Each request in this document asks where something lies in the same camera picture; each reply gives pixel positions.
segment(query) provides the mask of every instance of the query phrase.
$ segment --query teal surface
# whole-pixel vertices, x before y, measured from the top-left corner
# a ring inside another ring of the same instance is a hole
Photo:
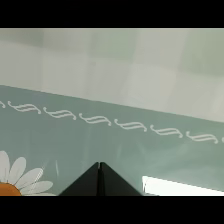
[[[0,143],[10,162],[25,157],[27,170],[42,167],[41,180],[54,183],[60,194],[95,162],[106,162],[142,192],[142,176],[157,177],[224,191],[224,124],[186,116],[94,102],[0,86]],[[19,112],[10,107],[33,104],[41,110]],[[76,115],[54,118],[43,111],[69,110]],[[79,118],[105,116],[107,122],[89,124]],[[125,130],[114,123],[141,122],[148,128]],[[176,128],[184,134],[161,136],[150,130]],[[196,142],[186,137],[213,134],[213,140]]]

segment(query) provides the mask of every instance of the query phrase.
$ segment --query orange flower center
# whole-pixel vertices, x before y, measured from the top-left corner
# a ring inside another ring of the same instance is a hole
[[[0,183],[0,196],[21,196],[21,193],[9,183]]]

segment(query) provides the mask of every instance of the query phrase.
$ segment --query white swirl pattern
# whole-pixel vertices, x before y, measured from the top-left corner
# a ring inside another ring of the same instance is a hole
[[[86,121],[89,124],[96,124],[101,122],[108,122],[108,125],[111,126],[111,122],[104,116],[96,116],[96,117],[90,117],[90,118],[84,118],[82,116],[82,113],[79,114],[79,117]]]
[[[0,105],[2,105],[2,108],[6,108],[6,105],[2,101],[0,101]],[[11,104],[11,102],[8,101],[8,105],[19,112],[27,112],[27,111],[36,110],[38,112],[38,114],[41,114],[40,109],[38,109],[33,104],[24,104],[24,105],[19,105],[19,106],[13,106]],[[48,112],[46,107],[43,107],[43,110],[45,113],[49,114],[51,117],[54,117],[54,118],[62,118],[62,117],[72,116],[73,120],[76,120],[76,116],[71,111],[68,111],[68,110]],[[104,116],[95,116],[95,117],[90,117],[90,118],[84,118],[82,116],[82,113],[79,113],[79,117],[89,124],[107,122],[108,126],[112,125],[111,121]],[[142,124],[140,122],[129,122],[129,123],[120,124],[120,123],[118,123],[118,119],[114,119],[114,123],[125,130],[143,128],[144,132],[147,132],[147,128],[144,126],[144,124]],[[165,128],[165,129],[156,130],[156,129],[154,129],[154,125],[150,125],[150,129],[153,132],[157,133],[158,135],[163,136],[163,135],[176,134],[176,135],[179,135],[179,138],[183,138],[183,134],[176,128]],[[219,142],[218,139],[216,138],[216,136],[213,134],[203,134],[203,135],[191,136],[190,131],[187,131],[186,136],[195,142],[211,141],[211,140],[214,141],[214,144],[218,144],[218,142]]]
[[[158,135],[179,135],[179,138],[183,138],[183,134],[176,128],[165,128],[165,129],[159,129],[155,130],[154,125],[150,125],[150,129],[154,132],[156,132]]]
[[[147,128],[140,122],[130,122],[130,123],[125,123],[125,124],[119,124],[118,119],[114,119],[114,123],[116,125],[120,126],[121,128],[126,129],[126,130],[143,128],[144,132],[147,132]]]
[[[76,120],[76,116],[71,111],[68,111],[68,110],[59,110],[59,111],[55,111],[55,112],[48,112],[46,107],[44,107],[43,110],[45,113],[49,114],[51,117],[54,117],[54,118],[62,118],[62,117],[72,116],[73,120]]]
[[[211,135],[211,134],[191,136],[190,132],[187,131],[186,136],[195,142],[203,142],[203,141],[209,141],[209,140],[214,140],[215,144],[218,144],[219,142],[218,139],[214,135]]]
[[[38,114],[41,114],[41,111],[34,106],[33,104],[24,104],[24,105],[19,105],[19,106],[12,106],[11,102],[8,101],[8,105],[12,108],[14,108],[15,110],[19,111],[19,112],[27,112],[27,111],[31,111],[31,110],[37,110]]]
[[[2,105],[2,108],[5,108],[6,107],[5,104],[2,103],[2,101],[0,101],[0,104]]]

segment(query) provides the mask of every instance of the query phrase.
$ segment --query daisy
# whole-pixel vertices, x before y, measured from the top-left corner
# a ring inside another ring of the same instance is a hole
[[[37,182],[43,175],[43,169],[36,168],[24,173],[26,159],[18,158],[10,169],[9,157],[5,151],[0,151],[0,196],[53,196],[43,193],[49,190],[50,181]]]

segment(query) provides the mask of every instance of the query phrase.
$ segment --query black triangular object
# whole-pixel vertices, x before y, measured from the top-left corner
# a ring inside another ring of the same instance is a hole
[[[95,163],[60,196],[142,196],[106,163]]]
[[[95,163],[93,166],[91,166],[59,196],[96,196],[98,166],[99,163]]]
[[[106,163],[100,163],[105,196],[142,196]]]

